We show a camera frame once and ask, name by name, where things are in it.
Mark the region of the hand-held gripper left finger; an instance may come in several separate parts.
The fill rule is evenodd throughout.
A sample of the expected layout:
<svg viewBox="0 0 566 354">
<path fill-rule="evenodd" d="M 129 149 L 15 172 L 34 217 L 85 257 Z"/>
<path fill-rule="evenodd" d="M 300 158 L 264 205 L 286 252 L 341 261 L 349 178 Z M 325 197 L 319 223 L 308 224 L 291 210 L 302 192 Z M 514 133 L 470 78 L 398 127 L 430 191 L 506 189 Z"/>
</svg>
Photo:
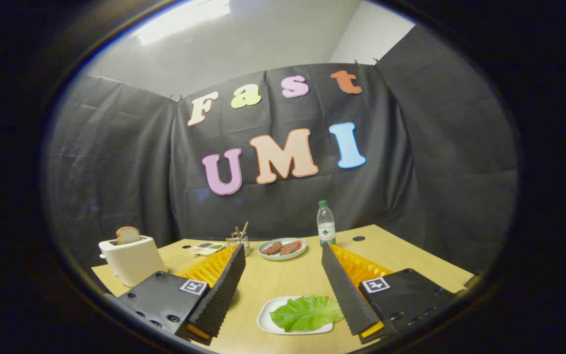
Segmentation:
<svg viewBox="0 0 566 354">
<path fill-rule="evenodd" d="M 245 267 L 245 247 L 237 244 L 180 275 L 156 271 L 120 296 L 104 294 L 104 298 L 162 336 L 210 345 L 220 332 Z"/>
</svg>

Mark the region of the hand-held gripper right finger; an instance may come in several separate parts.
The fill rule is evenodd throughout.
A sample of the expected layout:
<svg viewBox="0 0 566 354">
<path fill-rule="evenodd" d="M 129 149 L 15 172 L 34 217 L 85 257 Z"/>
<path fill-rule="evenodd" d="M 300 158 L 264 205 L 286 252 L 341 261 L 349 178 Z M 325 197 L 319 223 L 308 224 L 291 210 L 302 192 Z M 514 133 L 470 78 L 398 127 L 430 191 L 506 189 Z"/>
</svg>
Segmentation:
<svg viewBox="0 0 566 354">
<path fill-rule="evenodd" d="M 323 246 L 322 266 L 350 332 L 361 343 L 395 341 L 437 320 L 458 300 L 411 267 L 390 272 L 333 244 Z"/>
</svg>

